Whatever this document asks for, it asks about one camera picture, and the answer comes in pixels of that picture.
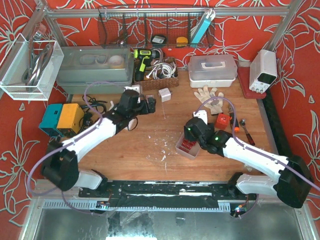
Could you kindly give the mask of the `white cube power socket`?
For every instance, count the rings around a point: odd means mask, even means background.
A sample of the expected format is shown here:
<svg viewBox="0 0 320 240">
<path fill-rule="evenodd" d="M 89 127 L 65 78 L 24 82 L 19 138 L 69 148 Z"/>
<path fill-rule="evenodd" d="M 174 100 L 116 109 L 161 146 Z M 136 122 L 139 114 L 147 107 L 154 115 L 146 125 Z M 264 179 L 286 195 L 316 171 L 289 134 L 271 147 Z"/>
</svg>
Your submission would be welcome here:
<svg viewBox="0 0 320 240">
<path fill-rule="evenodd" d="M 171 98 L 172 98 L 172 93 L 167 87 L 163 88 L 163 89 L 160 89 L 158 91 L 158 95 L 159 95 L 162 103 L 170 101 Z"/>
</svg>

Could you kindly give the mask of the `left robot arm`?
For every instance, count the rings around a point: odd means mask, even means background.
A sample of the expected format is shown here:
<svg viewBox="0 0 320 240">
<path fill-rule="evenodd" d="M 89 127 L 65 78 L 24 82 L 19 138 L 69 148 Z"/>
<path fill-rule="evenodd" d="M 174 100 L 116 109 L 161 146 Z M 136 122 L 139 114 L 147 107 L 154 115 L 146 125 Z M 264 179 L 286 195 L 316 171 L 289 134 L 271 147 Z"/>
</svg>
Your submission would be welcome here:
<svg viewBox="0 0 320 240">
<path fill-rule="evenodd" d="M 132 89 L 125 90 L 120 100 L 92 126 L 78 135 L 49 144 L 41 166 L 41 174 L 63 192 L 73 187 L 101 190 L 108 179 L 97 170 L 80 170 L 78 163 L 93 148 L 115 136 L 139 115 L 153 114 L 156 99 L 152 95 L 141 98 Z"/>
</svg>

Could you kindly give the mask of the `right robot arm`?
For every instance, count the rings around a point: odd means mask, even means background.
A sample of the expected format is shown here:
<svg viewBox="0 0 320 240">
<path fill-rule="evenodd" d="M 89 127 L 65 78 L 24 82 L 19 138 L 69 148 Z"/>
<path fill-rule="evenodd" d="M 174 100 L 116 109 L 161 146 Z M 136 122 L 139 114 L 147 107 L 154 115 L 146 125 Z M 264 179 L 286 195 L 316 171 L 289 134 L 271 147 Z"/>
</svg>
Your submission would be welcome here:
<svg viewBox="0 0 320 240">
<path fill-rule="evenodd" d="M 239 161 L 262 173 L 235 173 L 230 179 L 233 192 L 275 196 L 284 204 L 300 209 L 314 187 L 311 172 L 298 155 L 288 157 L 267 152 L 224 130 L 214 131 L 199 117 L 185 124 L 184 137 L 197 142 L 210 154 Z"/>
</svg>

